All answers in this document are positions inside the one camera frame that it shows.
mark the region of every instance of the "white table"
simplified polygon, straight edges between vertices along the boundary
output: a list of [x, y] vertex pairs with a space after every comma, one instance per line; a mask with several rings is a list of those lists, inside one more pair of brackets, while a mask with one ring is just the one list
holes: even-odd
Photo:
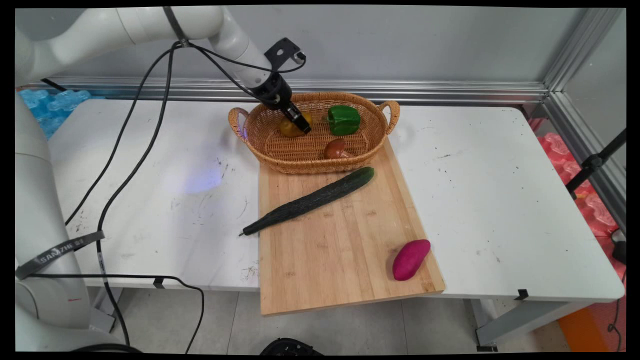
[[[86, 101], [49, 141], [65, 216], [104, 166], [130, 104]], [[106, 217], [102, 248], [109, 273], [174, 275], [204, 289], [259, 291], [257, 235], [237, 236], [258, 217], [259, 163], [229, 128], [228, 111], [236, 106], [255, 105], [168, 103], [152, 152]], [[104, 204], [146, 148], [159, 109], [159, 101], [138, 102], [111, 167], [67, 227], [70, 237], [95, 231]], [[447, 286], [437, 296], [514, 299], [519, 289], [528, 291], [521, 306], [497, 320], [489, 322], [491, 311], [485, 316], [481, 343], [623, 296], [518, 110], [402, 106], [390, 141]], [[95, 247], [76, 256], [84, 273], [99, 273]], [[109, 281], [153, 287], [146, 279]], [[487, 306], [474, 302], [476, 310]]]

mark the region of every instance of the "table leg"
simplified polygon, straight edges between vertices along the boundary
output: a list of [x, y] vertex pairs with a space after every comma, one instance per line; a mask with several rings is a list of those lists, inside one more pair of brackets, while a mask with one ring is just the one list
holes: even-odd
[[[476, 334], [478, 342], [482, 346], [491, 346], [498, 340], [526, 334], [590, 305], [584, 302], [523, 301], [504, 315], [492, 318], [491, 311], [482, 314], [482, 311], [486, 311], [488, 306], [488, 303], [483, 302], [487, 301], [492, 300], [472, 300], [474, 314], [476, 315], [477, 310], [480, 312], [480, 315], [476, 315], [479, 326]], [[486, 321], [486, 323], [481, 325], [480, 321]]]
[[[120, 294], [122, 294], [122, 288], [111, 288], [111, 292], [115, 300], [118, 301]], [[115, 323], [113, 311], [114, 308], [107, 296], [106, 290], [99, 288], [91, 308], [90, 328], [111, 332]]]

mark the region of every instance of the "yellow tomato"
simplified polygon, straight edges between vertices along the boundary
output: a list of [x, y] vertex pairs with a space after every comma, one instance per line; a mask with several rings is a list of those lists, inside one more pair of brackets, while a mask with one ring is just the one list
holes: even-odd
[[[311, 114], [305, 111], [302, 111], [302, 117], [304, 117], [307, 123], [309, 124], [309, 126], [311, 126], [311, 124], [313, 123], [313, 118], [311, 117]], [[288, 138], [294, 138], [296, 136], [304, 135], [302, 130], [298, 129], [296, 124], [292, 123], [287, 118], [284, 118], [282, 119], [282, 121], [280, 121], [280, 133], [282, 133], [284, 136]]]

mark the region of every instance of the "brown mushroom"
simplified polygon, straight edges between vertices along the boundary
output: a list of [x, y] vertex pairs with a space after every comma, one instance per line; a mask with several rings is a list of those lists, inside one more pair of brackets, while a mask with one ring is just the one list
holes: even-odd
[[339, 158], [350, 158], [351, 155], [349, 152], [344, 150], [345, 143], [344, 139], [338, 138], [335, 139], [328, 144], [324, 148], [324, 158], [325, 159], [339, 159]]

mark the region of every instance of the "floor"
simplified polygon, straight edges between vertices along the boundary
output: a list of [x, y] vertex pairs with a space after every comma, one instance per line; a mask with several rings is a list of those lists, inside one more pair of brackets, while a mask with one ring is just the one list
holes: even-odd
[[[125, 289], [118, 301], [131, 345], [183, 353], [200, 314], [191, 290]], [[515, 302], [495, 302], [499, 315]], [[324, 355], [482, 354], [469, 301], [414, 298], [307, 313], [260, 315], [259, 293], [206, 291], [202, 325], [190, 354], [257, 355], [277, 338], [294, 338]], [[123, 339], [116, 322], [112, 334]], [[570, 351], [557, 322], [498, 343], [499, 352]]]

